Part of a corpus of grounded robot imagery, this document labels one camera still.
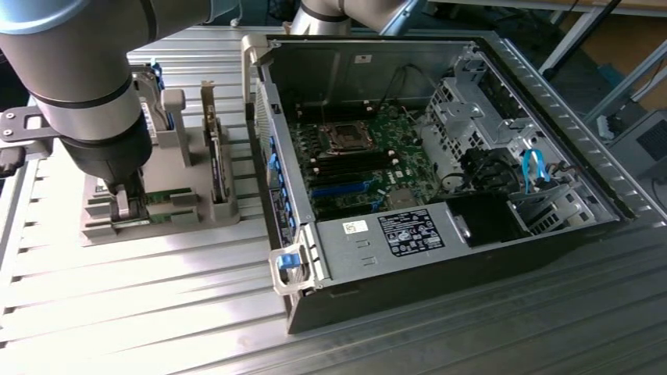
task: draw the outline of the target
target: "warning label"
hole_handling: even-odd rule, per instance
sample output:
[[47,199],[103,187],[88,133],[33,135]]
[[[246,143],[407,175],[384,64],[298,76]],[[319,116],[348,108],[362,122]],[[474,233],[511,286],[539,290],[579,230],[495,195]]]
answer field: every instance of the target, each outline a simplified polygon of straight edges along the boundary
[[395,256],[446,247],[426,209],[382,216],[378,220]]

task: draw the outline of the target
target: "circuit board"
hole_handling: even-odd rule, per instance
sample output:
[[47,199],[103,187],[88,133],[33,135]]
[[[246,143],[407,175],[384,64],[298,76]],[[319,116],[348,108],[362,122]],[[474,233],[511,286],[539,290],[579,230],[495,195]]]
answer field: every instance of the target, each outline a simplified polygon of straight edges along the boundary
[[[291,135],[318,219],[388,211],[394,207],[387,197],[398,189],[410,189],[419,204],[435,193],[432,164],[422,139],[406,113],[399,113],[396,107],[384,105],[370,120],[298,123],[291,127]],[[327,177],[354,180],[351,186],[359,188],[350,193],[346,192],[350,185],[343,183],[322,186],[326,171],[319,170],[319,164],[334,163],[336,158],[348,158],[368,167],[359,171],[350,166]],[[370,166],[372,163],[378,163],[378,169]]]

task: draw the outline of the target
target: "metal panel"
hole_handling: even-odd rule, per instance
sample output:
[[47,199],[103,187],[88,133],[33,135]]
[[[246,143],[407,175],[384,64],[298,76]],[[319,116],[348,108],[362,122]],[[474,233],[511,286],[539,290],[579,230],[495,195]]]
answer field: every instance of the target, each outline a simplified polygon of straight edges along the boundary
[[[218,74],[224,63],[240,66],[240,53],[222,50],[220,41],[238,41],[248,31],[280,29],[195,27],[131,59],[147,62],[158,55],[182,63],[192,80],[179,85],[195,102],[194,88],[208,74],[198,76],[198,68],[211,66]],[[179,76],[172,72],[168,86]],[[239,85],[220,85],[216,98],[239,92]],[[552,111],[579,122],[567,108]],[[243,114],[222,119],[236,126],[235,158],[248,160]],[[590,135],[579,127],[571,131]],[[71,219],[79,171],[63,155],[24,171],[21,193],[8,196],[5,187],[0,199],[0,207],[17,207],[3,236],[3,375],[667,370],[667,233],[654,209],[604,242],[534,273],[287,336],[282,300],[270,289],[252,177],[236,181],[239,226],[80,248]],[[620,176],[622,193],[640,189],[622,182]],[[638,203],[652,206],[643,198]]]

